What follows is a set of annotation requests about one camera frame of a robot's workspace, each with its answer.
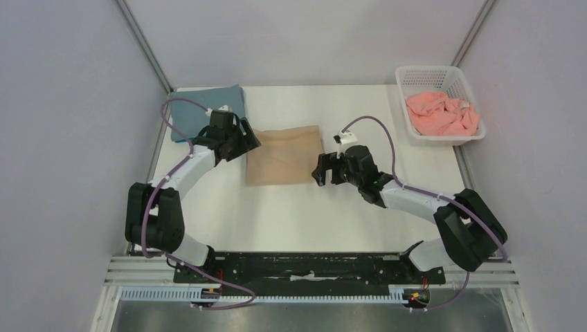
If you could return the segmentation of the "beige t shirt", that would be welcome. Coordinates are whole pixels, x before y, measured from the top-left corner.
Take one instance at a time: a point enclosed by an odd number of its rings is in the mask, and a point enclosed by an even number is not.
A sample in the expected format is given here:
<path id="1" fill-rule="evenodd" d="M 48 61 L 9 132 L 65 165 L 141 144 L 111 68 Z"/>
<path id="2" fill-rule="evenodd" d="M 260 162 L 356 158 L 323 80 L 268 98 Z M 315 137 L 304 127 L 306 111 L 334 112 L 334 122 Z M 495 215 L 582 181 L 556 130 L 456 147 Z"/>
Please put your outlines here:
<path id="1" fill-rule="evenodd" d="M 318 156 L 324 152 L 318 125 L 253 131 L 260 146 L 246 155 L 249 187 L 312 183 Z"/>

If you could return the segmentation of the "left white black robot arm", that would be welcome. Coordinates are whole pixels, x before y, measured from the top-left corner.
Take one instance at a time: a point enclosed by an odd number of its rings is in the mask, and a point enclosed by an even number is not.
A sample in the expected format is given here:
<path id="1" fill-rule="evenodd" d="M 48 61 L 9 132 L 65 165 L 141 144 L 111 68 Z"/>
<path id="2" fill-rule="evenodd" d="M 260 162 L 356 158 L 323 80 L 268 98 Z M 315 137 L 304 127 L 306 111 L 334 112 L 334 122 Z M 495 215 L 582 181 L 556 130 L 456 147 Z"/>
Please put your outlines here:
<path id="1" fill-rule="evenodd" d="M 237 159 L 260 145 L 247 118 L 230 111 L 212 111 L 209 124 L 189 141 L 187 155 L 167 174 L 130 187 L 126 240 L 190 264 L 191 274 L 200 282 L 213 280 L 217 274 L 214 250 L 186 233 L 182 200 L 221 161 Z"/>

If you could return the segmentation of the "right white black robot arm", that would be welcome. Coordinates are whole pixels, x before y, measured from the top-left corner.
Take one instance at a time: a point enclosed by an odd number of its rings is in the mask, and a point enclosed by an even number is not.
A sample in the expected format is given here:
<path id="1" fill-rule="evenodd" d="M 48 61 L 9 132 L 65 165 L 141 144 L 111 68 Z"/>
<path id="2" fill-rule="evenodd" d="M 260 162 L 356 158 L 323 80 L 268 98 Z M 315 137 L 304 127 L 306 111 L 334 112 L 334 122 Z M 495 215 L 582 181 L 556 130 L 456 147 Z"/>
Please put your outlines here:
<path id="1" fill-rule="evenodd" d="M 407 212 L 437 227 L 439 238 L 420 241 L 401 254 L 399 271 L 408 282 L 418 282 L 428 271 L 444 266 L 474 272 L 502 250 L 508 239 L 476 191 L 465 189 L 445 196 L 400 184 L 392 174 L 379 171 L 366 146 L 356 145 L 342 154 L 320 154 L 311 176 L 324 186 L 328 172 L 332 184 L 355 186 L 366 202 Z"/>

